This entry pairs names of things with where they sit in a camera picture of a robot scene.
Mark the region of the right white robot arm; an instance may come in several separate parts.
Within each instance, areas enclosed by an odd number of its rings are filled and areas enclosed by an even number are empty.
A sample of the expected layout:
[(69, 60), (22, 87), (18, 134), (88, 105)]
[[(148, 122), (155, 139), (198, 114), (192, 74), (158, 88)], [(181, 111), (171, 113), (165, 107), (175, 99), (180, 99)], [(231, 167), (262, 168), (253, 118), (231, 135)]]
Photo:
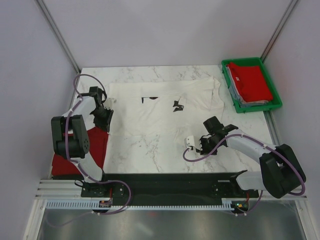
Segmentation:
[(273, 145), (264, 143), (229, 124), (224, 126), (213, 116), (203, 123), (207, 137), (199, 140), (197, 150), (202, 157), (216, 155), (219, 147), (237, 150), (256, 161), (259, 171), (244, 171), (236, 174), (235, 181), (229, 184), (229, 191), (235, 197), (242, 196), (247, 190), (267, 191), (274, 198), (303, 195), (306, 191), (306, 175), (293, 151), (287, 144)]

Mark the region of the red t shirt in bin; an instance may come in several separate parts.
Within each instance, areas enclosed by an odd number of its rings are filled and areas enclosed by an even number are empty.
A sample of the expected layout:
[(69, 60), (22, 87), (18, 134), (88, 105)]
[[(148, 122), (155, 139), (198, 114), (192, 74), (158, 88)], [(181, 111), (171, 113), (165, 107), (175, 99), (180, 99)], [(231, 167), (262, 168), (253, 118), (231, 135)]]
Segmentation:
[(230, 68), (235, 86), (246, 102), (271, 102), (274, 99), (259, 66), (239, 66), (230, 62), (226, 67)]

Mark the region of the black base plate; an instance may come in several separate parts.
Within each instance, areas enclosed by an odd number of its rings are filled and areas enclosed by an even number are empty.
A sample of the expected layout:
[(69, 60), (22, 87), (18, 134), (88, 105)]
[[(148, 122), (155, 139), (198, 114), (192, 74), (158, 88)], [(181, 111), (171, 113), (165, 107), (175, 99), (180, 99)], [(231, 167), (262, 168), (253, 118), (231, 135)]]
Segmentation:
[(114, 205), (146, 207), (221, 205), (222, 199), (257, 198), (256, 190), (242, 190), (236, 172), (222, 173), (109, 173), (108, 184), (81, 184), (81, 196), (111, 197)]

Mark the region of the folded red t shirt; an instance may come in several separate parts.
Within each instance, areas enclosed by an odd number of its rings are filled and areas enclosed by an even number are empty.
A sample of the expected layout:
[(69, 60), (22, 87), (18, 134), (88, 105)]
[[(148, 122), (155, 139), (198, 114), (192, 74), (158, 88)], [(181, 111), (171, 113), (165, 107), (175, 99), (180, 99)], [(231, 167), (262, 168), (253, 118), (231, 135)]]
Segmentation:
[[(88, 154), (91, 154), (94, 162), (99, 168), (103, 168), (105, 157), (107, 153), (107, 143), (109, 134), (98, 127), (93, 127), (87, 130), (88, 137), (84, 139), (84, 147), (80, 150), (73, 150), (75, 143), (79, 143), (78, 139), (74, 141), (73, 134), (69, 134), (69, 157), (70, 159), (80, 158), (83, 159)], [(70, 177), (81, 176), (80, 171), (70, 161), (66, 159), (65, 153), (61, 155), (54, 154), (52, 160), (51, 174), (54, 178), (57, 177)]]

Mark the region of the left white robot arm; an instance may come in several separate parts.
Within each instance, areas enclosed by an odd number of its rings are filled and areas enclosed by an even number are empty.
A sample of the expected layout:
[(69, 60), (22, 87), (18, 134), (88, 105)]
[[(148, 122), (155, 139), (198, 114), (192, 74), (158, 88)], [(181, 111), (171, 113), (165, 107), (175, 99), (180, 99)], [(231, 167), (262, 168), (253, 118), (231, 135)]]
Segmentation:
[(90, 139), (85, 120), (92, 115), (94, 125), (105, 133), (110, 131), (114, 111), (103, 105), (104, 90), (97, 86), (79, 94), (72, 108), (62, 116), (51, 119), (51, 134), (54, 153), (72, 163), (84, 181), (93, 183), (92, 191), (99, 197), (110, 191), (108, 182), (102, 180), (104, 171), (90, 154)]

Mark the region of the aluminium frame rail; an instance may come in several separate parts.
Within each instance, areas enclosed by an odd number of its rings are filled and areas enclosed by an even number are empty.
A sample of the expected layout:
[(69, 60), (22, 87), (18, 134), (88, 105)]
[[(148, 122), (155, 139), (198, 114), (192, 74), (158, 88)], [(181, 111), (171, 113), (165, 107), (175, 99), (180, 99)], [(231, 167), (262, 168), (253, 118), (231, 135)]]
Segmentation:
[(124, 183), (87, 183), (81, 180), (42, 180), (36, 191), (39, 198), (114, 198), (124, 199), (131, 192), (139, 197), (191, 196), (212, 199), (257, 198), (257, 190), (242, 190), (228, 179), (202, 176), (197, 179), (149, 179), (149, 175), (130, 175)]

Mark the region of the green plastic bin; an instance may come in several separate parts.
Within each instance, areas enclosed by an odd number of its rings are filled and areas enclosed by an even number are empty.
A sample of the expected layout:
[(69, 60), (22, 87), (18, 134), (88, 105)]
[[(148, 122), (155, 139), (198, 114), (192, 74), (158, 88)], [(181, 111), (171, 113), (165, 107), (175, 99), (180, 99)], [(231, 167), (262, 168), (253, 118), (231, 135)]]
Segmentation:
[(237, 113), (272, 111), (283, 103), (259, 57), (225, 59), (222, 73)]

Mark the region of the white printed t shirt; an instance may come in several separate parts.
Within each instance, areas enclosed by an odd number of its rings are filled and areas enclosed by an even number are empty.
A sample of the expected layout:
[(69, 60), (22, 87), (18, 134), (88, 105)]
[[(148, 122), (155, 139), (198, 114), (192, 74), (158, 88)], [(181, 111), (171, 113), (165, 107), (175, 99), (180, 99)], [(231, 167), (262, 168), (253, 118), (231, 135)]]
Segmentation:
[(188, 136), (207, 135), (203, 123), (222, 118), (221, 83), (214, 77), (196, 80), (111, 83), (109, 98), (117, 99), (112, 136), (172, 135), (178, 144)]

